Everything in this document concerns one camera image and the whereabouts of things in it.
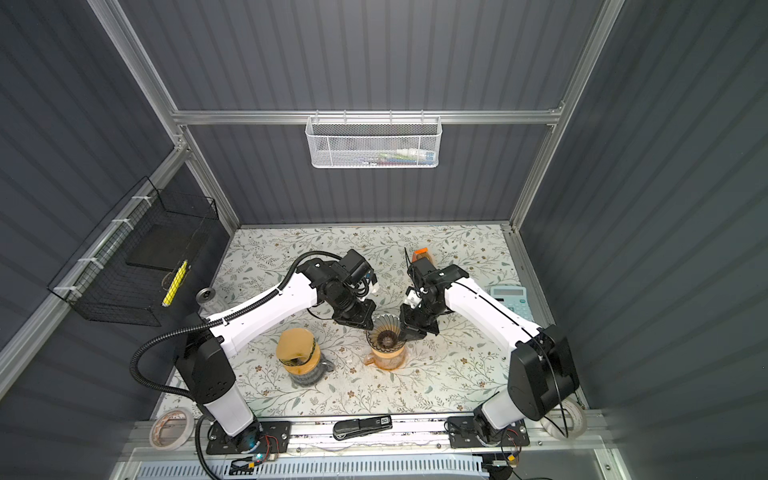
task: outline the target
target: calculator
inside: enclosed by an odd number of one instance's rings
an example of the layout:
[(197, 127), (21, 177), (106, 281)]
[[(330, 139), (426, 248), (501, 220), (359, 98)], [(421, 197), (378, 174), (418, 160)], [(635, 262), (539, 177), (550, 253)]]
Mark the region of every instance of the calculator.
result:
[(529, 322), (534, 321), (524, 286), (493, 285), (488, 289), (488, 294)]

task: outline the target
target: black mounting plate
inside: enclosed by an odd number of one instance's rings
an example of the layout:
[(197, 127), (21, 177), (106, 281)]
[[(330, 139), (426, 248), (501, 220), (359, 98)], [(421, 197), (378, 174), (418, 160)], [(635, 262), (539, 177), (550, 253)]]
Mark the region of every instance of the black mounting plate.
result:
[[(448, 417), (446, 422), (448, 423), (447, 426), (452, 449), (472, 449), (487, 446), (483, 445), (475, 434), (475, 430), (472, 426), (472, 415)], [(508, 432), (509, 435), (502, 436), (500, 445), (492, 446), (499, 446), (507, 452), (514, 450), (515, 446), (525, 447), (531, 444), (531, 440), (528, 438), (528, 430), (525, 428), (525, 420), (518, 420), (507, 428), (514, 430), (517, 435)]]
[[(285, 453), (288, 451), (288, 441), (290, 440), (290, 422), (261, 422), (264, 433), (277, 439), (277, 445), (279, 446), (278, 452)], [(219, 425), (219, 422), (215, 422), (208, 430), (208, 446), (205, 452), (208, 455), (229, 455), (230, 453), (238, 454), (237, 447), (232, 442), (224, 430)], [(270, 453), (275, 452), (275, 442), (270, 440)], [(262, 442), (262, 445), (254, 452), (266, 453), (266, 443)]]

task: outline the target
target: floral patterned surface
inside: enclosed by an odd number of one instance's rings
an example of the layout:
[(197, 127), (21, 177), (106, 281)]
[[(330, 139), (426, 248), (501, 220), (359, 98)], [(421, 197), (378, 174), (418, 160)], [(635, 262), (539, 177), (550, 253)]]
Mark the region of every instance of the floral patterned surface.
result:
[[(344, 254), (354, 248), (373, 266), (379, 292), (371, 296), (377, 313), (399, 311), (410, 279), (409, 255), (428, 247), (438, 267), (456, 263), (481, 286), (519, 285), (498, 225), (428, 227), (328, 227), (238, 230), (214, 287), (235, 306), (283, 278), (294, 258), (307, 250)], [(329, 318), (326, 304), (313, 309)], [(311, 330), (336, 370), (313, 387), (294, 387), (275, 359), (280, 334), (297, 326)], [(440, 317), (440, 335), (406, 345), (408, 359), (391, 372), (365, 366), (370, 353), (364, 332), (306, 311), (285, 319), (251, 342), (231, 360), (237, 384), (258, 416), (356, 415), (471, 410), (507, 383), (507, 358), (467, 319)], [(174, 374), (170, 385), (183, 386)], [(175, 406), (193, 408), (188, 399), (165, 395), (158, 412)]]

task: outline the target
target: calculator screen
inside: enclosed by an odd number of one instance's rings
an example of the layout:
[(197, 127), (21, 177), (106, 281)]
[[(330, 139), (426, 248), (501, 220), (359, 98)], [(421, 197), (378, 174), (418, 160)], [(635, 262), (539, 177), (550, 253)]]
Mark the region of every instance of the calculator screen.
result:
[(494, 289), (494, 295), (522, 295), (523, 291), (520, 289)]

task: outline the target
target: yellow connector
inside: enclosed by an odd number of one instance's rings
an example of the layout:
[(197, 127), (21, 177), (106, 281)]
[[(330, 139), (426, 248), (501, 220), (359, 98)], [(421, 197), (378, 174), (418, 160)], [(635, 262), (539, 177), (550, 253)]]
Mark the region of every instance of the yellow connector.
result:
[(174, 276), (174, 281), (170, 284), (170, 288), (168, 288), (168, 293), (166, 293), (165, 298), (163, 298), (163, 306), (170, 306), (170, 304), (174, 301), (176, 292), (179, 290), (179, 286), (181, 285), (181, 282), (184, 280), (184, 276), (186, 274), (187, 274), (187, 261), (185, 260), (184, 263), (182, 263), (181, 266), (179, 267), (179, 270), (176, 272), (176, 276)]

